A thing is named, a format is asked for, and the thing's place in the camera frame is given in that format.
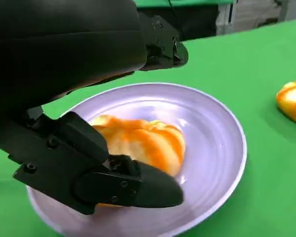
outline bolt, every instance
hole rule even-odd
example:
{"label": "bolt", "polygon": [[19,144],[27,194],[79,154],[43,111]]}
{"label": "bolt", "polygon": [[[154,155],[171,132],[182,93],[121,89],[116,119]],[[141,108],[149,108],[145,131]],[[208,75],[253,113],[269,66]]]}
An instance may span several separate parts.
{"label": "bolt", "polygon": [[118,200],[117,196],[112,196],[112,198],[111,198],[112,203],[117,202],[117,200]]}
{"label": "bolt", "polygon": [[36,166],[32,163],[28,163],[26,164],[26,166],[24,167],[25,172],[33,174],[35,173],[35,171],[37,170]]}
{"label": "bolt", "polygon": [[55,138],[50,138],[48,141],[47,141],[47,146],[50,148],[50,149],[55,149],[56,147],[58,147],[59,145],[59,142],[57,139]]}
{"label": "bolt", "polygon": [[135,190],[131,190],[131,191],[130,191],[130,196],[131,196],[131,197],[134,197],[135,195],[136,195],[136,191],[135,191]]}
{"label": "bolt", "polygon": [[122,188],[126,188],[128,185],[128,183],[126,181],[121,182],[121,186]]}

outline plate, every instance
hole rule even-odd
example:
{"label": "plate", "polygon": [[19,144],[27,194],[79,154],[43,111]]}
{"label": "plate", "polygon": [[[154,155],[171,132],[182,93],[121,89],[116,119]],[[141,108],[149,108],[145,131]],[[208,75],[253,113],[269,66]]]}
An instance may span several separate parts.
{"label": "plate", "polygon": [[84,216],[28,187],[38,215],[67,237],[180,234],[213,214],[232,194],[244,171],[247,145],[239,121],[217,99],[196,89],[164,83],[128,85],[86,99],[71,111],[86,121],[107,114],[157,119],[179,127],[186,154],[176,180],[185,200],[161,209],[97,207],[94,215]]}

